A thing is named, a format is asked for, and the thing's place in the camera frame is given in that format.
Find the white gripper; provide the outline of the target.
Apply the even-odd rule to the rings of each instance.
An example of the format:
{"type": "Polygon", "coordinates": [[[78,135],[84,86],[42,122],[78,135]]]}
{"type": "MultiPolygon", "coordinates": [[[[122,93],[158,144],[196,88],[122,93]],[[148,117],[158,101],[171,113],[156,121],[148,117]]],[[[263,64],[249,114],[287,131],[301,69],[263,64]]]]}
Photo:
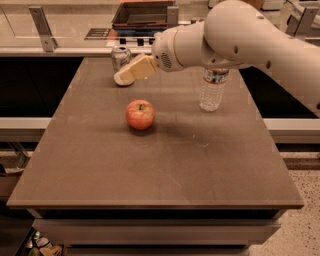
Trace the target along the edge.
{"type": "Polygon", "coordinates": [[[180,71],[183,66],[179,63],[175,54],[176,27],[157,32],[151,47],[152,56],[139,54],[128,64],[117,71],[113,78],[117,85],[128,86],[136,80],[153,76],[157,71],[157,65],[166,72],[180,71]]]}

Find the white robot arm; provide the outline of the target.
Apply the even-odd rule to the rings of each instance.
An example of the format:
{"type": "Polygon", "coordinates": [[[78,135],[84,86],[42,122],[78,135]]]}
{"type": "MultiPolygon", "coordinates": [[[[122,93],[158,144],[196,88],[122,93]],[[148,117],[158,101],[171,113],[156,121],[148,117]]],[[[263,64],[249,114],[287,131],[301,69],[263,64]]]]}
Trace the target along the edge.
{"type": "Polygon", "coordinates": [[[253,66],[320,116],[320,47],[280,31],[251,5],[225,0],[204,21],[155,34],[149,55],[140,54],[114,79],[119,85],[161,69],[232,69],[253,66]]]}

